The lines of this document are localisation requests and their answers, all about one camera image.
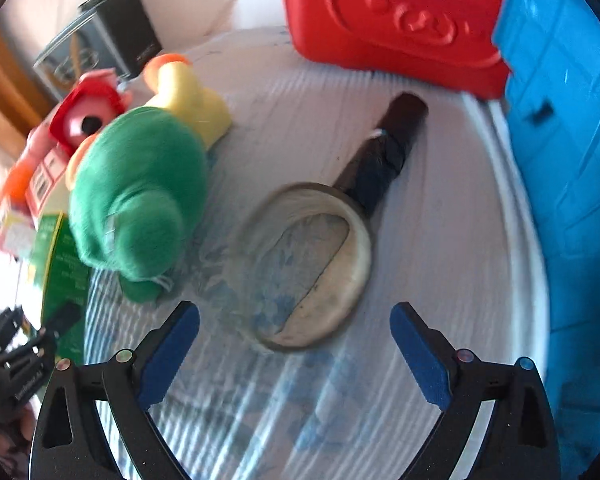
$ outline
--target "blue plastic wall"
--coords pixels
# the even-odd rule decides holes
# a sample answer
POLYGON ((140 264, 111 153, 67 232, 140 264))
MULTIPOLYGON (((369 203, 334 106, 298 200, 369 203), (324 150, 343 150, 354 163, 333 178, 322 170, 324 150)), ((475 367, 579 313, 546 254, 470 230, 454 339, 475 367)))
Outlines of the blue plastic wall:
POLYGON ((600 450, 600 23, 584 0, 505 0, 494 33, 513 152, 550 287, 546 389, 563 477, 600 450))

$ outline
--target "green and yellow box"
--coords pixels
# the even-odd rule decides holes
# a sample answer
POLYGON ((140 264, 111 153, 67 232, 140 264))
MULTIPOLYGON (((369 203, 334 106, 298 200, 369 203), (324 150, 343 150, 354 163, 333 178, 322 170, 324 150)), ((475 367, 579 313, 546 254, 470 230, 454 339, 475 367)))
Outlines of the green and yellow box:
POLYGON ((88 301, 90 267, 80 261, 75 240, 64 213, 46 214, 39 219, 37 235, 28 266, 28 282, 41 302, 41 324, 64 303, 81 308, 80 320, 58 341, 56 361, 84 362, 84 318, 88 301))

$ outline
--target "screw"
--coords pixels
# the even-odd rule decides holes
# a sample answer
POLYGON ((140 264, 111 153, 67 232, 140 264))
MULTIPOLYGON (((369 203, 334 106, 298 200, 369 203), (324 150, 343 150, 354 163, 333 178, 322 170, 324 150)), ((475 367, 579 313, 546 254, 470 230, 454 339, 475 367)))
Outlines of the screw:
POLYGON ((133 352, 130 350, 120 350, 115 354, 115 360, 119 363, 128 363, 133 357, 133 352))
POLYGON ((60 359, 55 367, 61 372, 68 370, 68 367, 70 367, 70 359, 60 359))
POLYGON ((528 357, 520 357, 520 359, 518 359, 518 363, 525 370, 533 370, 536 367, 536 365, 534 365, 534 362, 531 361, 531 359, 529 359, 528 357))
POLYGON ((461 348, 458 350, 458 360, 463 363, 470 363, 474 360, 475 354, 471 352, 471 350, 467 350, 466 348, 461 348))

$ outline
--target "orange toy part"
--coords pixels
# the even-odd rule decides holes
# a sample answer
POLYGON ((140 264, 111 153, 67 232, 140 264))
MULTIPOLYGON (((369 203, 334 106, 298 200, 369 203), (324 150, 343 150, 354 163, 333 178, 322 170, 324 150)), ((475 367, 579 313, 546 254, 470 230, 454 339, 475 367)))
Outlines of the orange toy part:
POLYGON ((161 56, 156 56, 151 59, 145 66, 144 70, 142 70, 142 77, 144 77, 144 82, 146 86, 151 89, 154 94, 158 93, 158 72, 163 65, 166 63, 171 63, 174 61, 180 61, 182 63, 186 63, 187 65, 192 65, 192 63, 182 54, 161 54, 161 56))
POLYGON ((25 195, 33 173, 35 173, 35 168, 23 160, 18 161, 8 172, 4 185, 0 189, 0 206, 8 197, 14 207, 27 210, 25 195))
POLYGON ((84 159, 84 156, 86 155, 88 149, 91 147, 91 144, 93 144, 94 140, 96 140, 98 136, 99 134, 91 135, 90 137, 87 137, 85 140, 83 140, 82 143, 78 146, 78 149, 75 151, 75 153, 73 153, 73 156, 70 158, 64 176, 64 178, 66 179, 66 189, 68 189, 69 191, 73 191, 73 188, 75 187, 75 177, 78 173, 80 163, 82 162, 82 159, 84 159))

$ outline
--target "red toy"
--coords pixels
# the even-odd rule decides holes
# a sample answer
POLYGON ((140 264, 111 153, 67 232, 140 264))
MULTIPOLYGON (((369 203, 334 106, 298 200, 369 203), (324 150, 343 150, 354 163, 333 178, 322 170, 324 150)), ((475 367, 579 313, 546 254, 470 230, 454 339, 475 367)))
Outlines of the red toy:
POLYGON ((502 0, 286 0, 310 60, 499 98, 509 74, 491 34, 502 0))

